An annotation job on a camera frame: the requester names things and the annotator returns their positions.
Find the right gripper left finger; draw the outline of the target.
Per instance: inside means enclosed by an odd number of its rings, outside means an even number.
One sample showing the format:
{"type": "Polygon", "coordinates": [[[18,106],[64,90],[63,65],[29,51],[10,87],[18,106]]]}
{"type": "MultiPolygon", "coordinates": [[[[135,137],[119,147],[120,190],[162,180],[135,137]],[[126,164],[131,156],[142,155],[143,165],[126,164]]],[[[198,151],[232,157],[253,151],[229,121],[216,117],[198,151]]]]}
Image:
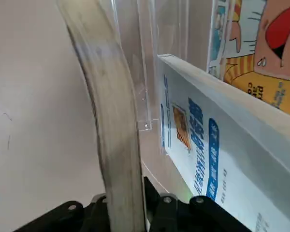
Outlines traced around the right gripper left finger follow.
{"type": "Polygon", "coordinates": [[[89,205],[68,201],[16,229],[17,232],[109,232],[106,195],[95,195],[89,205]]]}

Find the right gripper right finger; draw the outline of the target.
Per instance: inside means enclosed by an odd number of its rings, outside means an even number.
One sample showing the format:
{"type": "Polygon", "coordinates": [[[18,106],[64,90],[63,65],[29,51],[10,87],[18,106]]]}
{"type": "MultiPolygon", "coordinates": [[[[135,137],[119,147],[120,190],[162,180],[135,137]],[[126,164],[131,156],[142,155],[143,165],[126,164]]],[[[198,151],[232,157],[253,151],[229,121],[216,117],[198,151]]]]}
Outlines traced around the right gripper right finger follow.
{"type": "Polygon", "coordinates": [[[248,232],[244,224],[206,196],[184,203],[172,194],[159,194],[144,177],[150,232],[248,232]]]}

